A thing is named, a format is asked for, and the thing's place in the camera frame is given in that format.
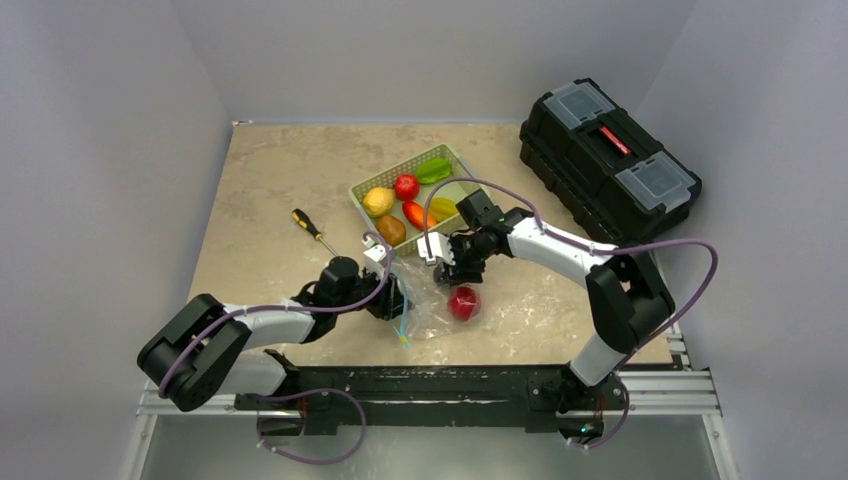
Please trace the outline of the yellow fake pepper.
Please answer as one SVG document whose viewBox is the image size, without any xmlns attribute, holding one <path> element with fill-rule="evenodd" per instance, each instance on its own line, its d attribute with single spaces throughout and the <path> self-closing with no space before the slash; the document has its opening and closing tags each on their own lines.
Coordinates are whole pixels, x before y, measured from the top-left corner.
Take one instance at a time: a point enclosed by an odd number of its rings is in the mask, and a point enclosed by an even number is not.
<svg viewBox="0 0 848 480">
<path fill-rule="evenodd" d="M 428 208 L 428 214 L 437 222 L 444 222 L 458 214 L 456 203 L 442 197 L 434 197 Z"/>
</svg>

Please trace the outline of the clear zip top bag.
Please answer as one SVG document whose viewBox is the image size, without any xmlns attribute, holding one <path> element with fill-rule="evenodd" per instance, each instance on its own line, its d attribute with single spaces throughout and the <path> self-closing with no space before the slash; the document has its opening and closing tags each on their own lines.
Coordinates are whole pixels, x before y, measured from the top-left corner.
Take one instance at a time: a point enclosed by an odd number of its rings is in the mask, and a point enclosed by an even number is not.
<svg viewBox="0 0 848 480">
<path fill-rule="evenodd" d="M 479 322 L 483 307 L 478 316 L 467 323 L 457 322 L 447 309 L 447 300 L 451 290 L 457 286 L 439 286 L 432 278 L 432 271 L 422 263 L 413 262 L 410 257 L 397 259 L 393 263 L 392 273 L 400 280 L 401 286 L 414 303 L 414 309 L 393 320 L 393 328 L 401 342 L 408 348 L 411 342 L 430 340 L 470 328 Z"/>
</svg>

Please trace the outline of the red fake apple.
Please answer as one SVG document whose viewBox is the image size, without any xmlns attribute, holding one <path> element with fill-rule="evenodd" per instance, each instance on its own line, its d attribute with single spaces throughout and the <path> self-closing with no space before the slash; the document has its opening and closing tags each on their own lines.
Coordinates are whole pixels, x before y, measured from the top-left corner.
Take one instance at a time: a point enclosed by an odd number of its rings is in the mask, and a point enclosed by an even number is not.
<svg viewBox="0 0 848 480">
<path fill-rule="evenodd" d="M 481 309 L 480 294 L 472 287 L 453 288 L 447 300 L 447 309 L 454 320 L 467 323 L 474 320 Z"/>
</svg>

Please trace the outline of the orange fake carrot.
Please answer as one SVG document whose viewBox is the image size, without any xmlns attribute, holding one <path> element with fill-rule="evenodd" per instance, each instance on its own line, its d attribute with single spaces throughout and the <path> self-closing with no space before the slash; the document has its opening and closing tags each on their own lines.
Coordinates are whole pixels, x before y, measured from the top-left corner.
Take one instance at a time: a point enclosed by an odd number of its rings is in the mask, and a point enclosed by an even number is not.
<svg viewBox="0 0 848 480">
<path fill-rule="evenodd" d="M 436 219 L 414 201 L 405 201 L 402 204 L 402 212 L 408 223 L 419 231 L 424 231 L 437 225 Z"/>
</svg>

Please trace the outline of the brown fake kiwi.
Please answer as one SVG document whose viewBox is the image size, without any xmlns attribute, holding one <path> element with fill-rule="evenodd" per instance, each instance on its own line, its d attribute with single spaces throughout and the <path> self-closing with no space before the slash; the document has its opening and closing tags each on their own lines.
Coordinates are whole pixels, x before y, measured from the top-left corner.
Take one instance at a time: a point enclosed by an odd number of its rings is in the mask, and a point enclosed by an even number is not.
<svg viewBox="0 0 848 480">
<path fill-rule="evenodd" d="M 407 238 L 406 225 L 393 215 L 381 216 L 376 222 L 377 232 L 392 247 L 397 247 Z"/>
</svg>

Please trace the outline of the green fake lime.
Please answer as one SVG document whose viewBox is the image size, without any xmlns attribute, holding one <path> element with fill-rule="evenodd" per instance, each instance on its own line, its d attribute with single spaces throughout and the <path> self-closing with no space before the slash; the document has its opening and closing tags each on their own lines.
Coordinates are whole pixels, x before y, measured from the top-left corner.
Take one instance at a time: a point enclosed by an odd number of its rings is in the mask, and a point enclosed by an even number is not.
<svg viewBox="0 0 848 480">
<path fill-rule="evenodd" d="M 446 158 L 437 157 L 422 163 L 414 172 L 414 177 L 421 185 L 432 185 L 449 178 L 452 173 L 452 163 Z"/>
</svg>

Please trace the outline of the red fake tomato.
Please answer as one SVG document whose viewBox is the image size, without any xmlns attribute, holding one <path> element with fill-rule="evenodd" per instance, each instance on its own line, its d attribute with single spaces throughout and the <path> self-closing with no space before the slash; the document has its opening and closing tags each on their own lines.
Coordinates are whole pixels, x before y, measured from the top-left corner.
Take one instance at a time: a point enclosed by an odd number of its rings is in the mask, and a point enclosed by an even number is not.
<svg viewBox="0 0 848 480">
<path fill-rule="evenodd" d="M 399 201 L 414 201 L 420 193 L 420 183 L 415 175 L 403 174 L 396 179 L 394 191 Z"/>
</svg>

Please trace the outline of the yellow fake lemon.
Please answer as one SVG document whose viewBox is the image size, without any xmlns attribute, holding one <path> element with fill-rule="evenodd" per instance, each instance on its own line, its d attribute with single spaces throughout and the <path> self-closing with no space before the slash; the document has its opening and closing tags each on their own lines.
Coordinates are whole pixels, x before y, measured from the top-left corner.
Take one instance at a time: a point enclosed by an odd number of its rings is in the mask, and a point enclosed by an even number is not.
<svg viewBox="0 0 848 480">
<path fill-rule="evenodd" d="M 362 199 L 362 207 L 366 215 L 378 219 L 388 215 L 395 203 L 395 191 L 386 187 L 370 189 Z"/>
</svg>

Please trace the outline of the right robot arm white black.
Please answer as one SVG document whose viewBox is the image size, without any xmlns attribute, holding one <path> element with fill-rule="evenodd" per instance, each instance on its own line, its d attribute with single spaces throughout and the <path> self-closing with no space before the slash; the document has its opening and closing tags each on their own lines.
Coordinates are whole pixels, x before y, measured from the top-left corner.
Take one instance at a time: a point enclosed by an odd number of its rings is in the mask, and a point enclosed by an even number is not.
<svg viewBox="0 0 848 480">
<path fill-rule="evenodd" d="M 561 381 L 564 399 L 584 407 L 601 384 L 641 343 L 668 320 L 675 302 L 650 256 L 614 254 L 541 221 L 529 210 L 504 212 L 477 190 L 458 204 L 468 229 L 450 235 L 429 232 L 418 240 L 419 257 L 434 268 L 434 280 L 451 286 L 482 282 L 487 260 L 503 255 L 540 265 L 583 287 L 594 333 L 569 362 Z"/>
</svg>

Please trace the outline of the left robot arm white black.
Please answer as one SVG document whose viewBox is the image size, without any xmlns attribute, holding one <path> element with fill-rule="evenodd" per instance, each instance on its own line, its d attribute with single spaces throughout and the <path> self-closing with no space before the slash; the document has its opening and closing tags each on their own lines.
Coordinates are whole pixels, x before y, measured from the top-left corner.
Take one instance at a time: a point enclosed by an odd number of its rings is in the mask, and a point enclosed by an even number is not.
<svg viewBox="0 0 848 480">
<path fill-rule="evenodd" d="M 412 307 L 396 274 L 338 256 L 280 304 L 236 306 L 196 295 L 141 348 L 136 363 L 160 397 L 183 412 L 217 394 L 258 394 L 284 409 L 298 395 L 293 367 L 279 354 L 250 358 L 249 350 L 315 342 L 343 313 L 365 310 L 391 321 L 404 319 Z"/>
</svg>

